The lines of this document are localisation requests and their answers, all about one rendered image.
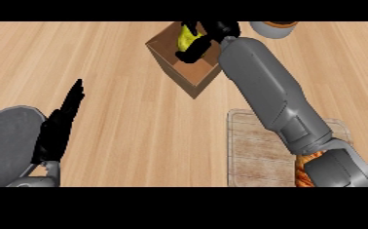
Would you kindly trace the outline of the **grey bowl with orange rim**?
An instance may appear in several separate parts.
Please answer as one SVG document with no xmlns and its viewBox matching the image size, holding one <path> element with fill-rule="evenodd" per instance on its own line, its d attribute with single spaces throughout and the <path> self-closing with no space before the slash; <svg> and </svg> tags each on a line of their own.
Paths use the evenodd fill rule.
<svg viewBox="0 0 368 229">
<path fill-rule="evenodd" d="M 297 25 L 295 21 L 252 21 L 249 26 L 252 30 L 266 38 L 285 38 Z"/>
</svg>

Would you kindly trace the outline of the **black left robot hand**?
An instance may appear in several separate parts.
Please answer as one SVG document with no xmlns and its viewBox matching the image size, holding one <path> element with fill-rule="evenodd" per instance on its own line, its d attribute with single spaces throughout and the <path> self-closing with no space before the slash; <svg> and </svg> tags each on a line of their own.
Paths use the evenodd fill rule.
<svg viewBox="0 0 368 229">
<path fill-rule="evenodd" d="M 32 164 L 40 165 L 47 161 L 60 161 L 68 146 L 72 122 L 78 114 L 82 98 L 81 79 L 76 79 L 68 91 L 60 108 L 53 110 L 48 118 L 41 123 L 29 161 Z"/>
</svg>

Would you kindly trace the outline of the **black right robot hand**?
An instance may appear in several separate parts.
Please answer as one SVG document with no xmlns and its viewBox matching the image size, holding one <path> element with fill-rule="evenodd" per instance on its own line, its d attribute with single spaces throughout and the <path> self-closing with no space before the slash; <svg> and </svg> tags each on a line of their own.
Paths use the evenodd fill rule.
<svg viewBox="0 0 368 229">
<path fill-rule="evenodd" d="M 207 21 L 202 20 L 201 26 L 205 30 L 205 34 L 192 42 L 189 48 L 184 52 L 175 51 L 175 57 L 184 63 L 195 63 L 204 56 L 208 48 L 211 47 L 211 41 L 221 43 L 227 36 L 239 36 L 239 26 L 236 21 Z M 190 30 L 195 34 L 196 31 L 196 21 L 183 21 L 181 26 Z"/>
</svg>

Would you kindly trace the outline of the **pale wooden cutting board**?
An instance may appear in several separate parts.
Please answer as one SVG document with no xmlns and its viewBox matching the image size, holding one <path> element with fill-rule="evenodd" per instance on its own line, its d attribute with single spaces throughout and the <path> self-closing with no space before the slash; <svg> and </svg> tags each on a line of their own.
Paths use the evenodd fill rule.
<svg viewBox="0 0 368 229">
<path fill-rule="evenodd" d="M 227 183 L 232 187 L 311 187 L 303 165 L 319 156 L 289 154 L 249 110 L 227 113 Z"/>
</svg>

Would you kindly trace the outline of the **brown cardboard box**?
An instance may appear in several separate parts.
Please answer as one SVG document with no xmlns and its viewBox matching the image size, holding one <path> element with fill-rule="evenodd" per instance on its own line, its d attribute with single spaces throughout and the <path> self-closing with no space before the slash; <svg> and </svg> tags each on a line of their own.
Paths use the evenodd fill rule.
<svg viewBox="0 0 368 229">
<path fill-rule="evenodd" d="M 195 63 L 184 63 L 175 57 L 180 31 L 181 23 L 174 21 L 144 45 L 162 71 L 187 95 L 196 98 L 221 71 L 217 62 L 220 47 L 211 42 L 204 57 Z"/>
</svg>

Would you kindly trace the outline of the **orange bread loaf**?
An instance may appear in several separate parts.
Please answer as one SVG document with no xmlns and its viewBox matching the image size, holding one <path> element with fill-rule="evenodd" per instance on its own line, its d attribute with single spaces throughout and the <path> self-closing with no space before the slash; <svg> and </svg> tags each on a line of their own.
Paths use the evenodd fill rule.
<svg viewBox="0 0 368 229">
<path fill-rule="evenodd" d="M 297 187 L 311 187 L 313 183 L 304 171 L 304 164 L 323 155 L 323 151 L 317 151 L 310 155 L 297 155 L 294 161 L 294 185 Z"/>
</svg>

